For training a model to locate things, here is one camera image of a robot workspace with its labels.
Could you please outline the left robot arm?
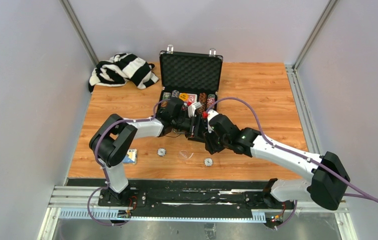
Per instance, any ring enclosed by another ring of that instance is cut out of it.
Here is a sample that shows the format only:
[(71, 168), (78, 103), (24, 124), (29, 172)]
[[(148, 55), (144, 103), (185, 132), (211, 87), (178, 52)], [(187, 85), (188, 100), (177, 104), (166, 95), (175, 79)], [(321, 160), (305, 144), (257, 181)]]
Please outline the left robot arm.
[(111, 200), (123, 207), (129, 203), (130, 193), (125, 190), (128, 178), (125, 176), (123, 160), (135, 139), (162, 137), (173, 129), (188, 132), (191, 117), (202, 104), (184, 102), (178, 97), (163, 99), (154, 105), (153, 116), (139, 119), (110, 115), (89, 141), (96, 162), (106, 179), (106, 187), (112, 191)]

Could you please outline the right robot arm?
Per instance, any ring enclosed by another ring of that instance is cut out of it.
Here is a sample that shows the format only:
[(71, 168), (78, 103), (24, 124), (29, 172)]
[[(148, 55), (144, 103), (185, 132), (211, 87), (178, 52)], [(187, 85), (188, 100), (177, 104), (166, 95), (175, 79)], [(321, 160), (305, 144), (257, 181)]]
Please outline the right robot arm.
[(301, 180), (270, 180), (263, 203), (274, 209), (288, 200), (312, 201), (331, 211), (339, 208), (350, 177), (340, 158), (332, 152), (324, 155), (302, 151), (268, 138), (260, 131), (239, 129), (229, 118), (214, 110), (202, 114), (207, 126), (206, 150), (218, 153), (229, 149), (236, 154), (270, 161), (302, 177)]

